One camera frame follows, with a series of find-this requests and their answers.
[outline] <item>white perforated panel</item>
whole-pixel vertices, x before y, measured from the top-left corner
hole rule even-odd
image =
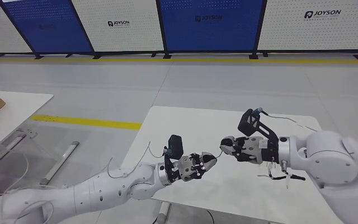
[[[358,49],[358,1],[268,0],[258,49]]]
[[[32,51],[0,8],[0,53],[27,52]]]
[[[155,0],[73,0],[73,4],[95,51],[163,50]]]

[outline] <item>white table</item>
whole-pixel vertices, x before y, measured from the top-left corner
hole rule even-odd
[[[222,138],[243,136],[237,129],[242,114],[243,112],[236,111],[152,107],[122,167],[135,166],[149,141],[153,153],[160,155],[171,134],[182,137],[185,155],[206,151],[217,156],[220,154],[219,145]],[[317,120],[312,117],[285,116],[295,119],[300,124],[321,129]],[[312,132],[288,120],[268,118],[264,115],[261,116],[261,122],[278,136],[306,136]],[[147,152],[142,161],[157,163],[162,160],[152,157]],[[307,174],[302,171],[292,173],[305,176],[307,180],[290,180],[287,189],[285,180],[257,176],[267,174],[265,162],[258,166],[248,162],[237,162],[233,156],[222,154],[217,164],[201,180],[192,180],[188,183],[177,181],[172,186],[158,191],[153,199],[277,223],[341,224]],[[272,174],[282,175],[278,165]]]
[[[2,92],[6,105],[0,109],[0,143],[9,137],[29,117],[43,107],[54,95]]]

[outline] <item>yellow floor line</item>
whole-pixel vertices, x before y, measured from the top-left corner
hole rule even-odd
[[[25,59],[25,58],[1,58],[0,62],[189,62],[189,63],[294,63],[294,64],[358,64],[357,59],[213,59],[213,58],[173,58],[173,59],[162,59],[162,58],[100,58],[100,59],[84,59],[84,58],[42,58],[40,60]]]
[[[56,122],[64,124],[79,124],[79,125],[89,125],[105,128],[120,128],[120,129],[129,129],[129,130],[139,130],[142,124],[140,123],[131,123],[131,122],[116,122],[111,120],[96,120],[96,119],[86,119],[86,118],[66,118],[63,116],[50,116],[44,114],[37,114],[31,117],[31,120],[38,120],[41,122]]]

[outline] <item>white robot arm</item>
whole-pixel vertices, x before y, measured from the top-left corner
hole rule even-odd
[[[1,224],[58,223],[82,213],[119,206],[130,198],[149,199],[176,180],[201,179],[217,161],[206,152],[182,155],[181,137],[172,135],[168,148],[164,148],[164,162],[139,164],[127,174],[120,169],[110,171],[111,176],[103,172],[65,189],[15,190],[0,198]]]
[[[277,137],[260,122],[260,113],[268,115],[262,108],[249,109],[238,126],[247,137],[226,137],[221,150],[240,162],[280,164],[284,176],[275,178],[269,173],[273,180],[305,180],[288,174],[288,167],[306,171],[337,217],[345,224],[358,223],[358,143],[330,131],[315,132],[306,138]],[[267,139],[249,137],[256,131]]]

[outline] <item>blue panel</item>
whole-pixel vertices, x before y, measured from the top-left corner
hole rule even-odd
[[[252,50],[262,0],[160,0],[168,50]]]
[[[4,6],[36,52],[90,52],[69,1],[25,0]]]

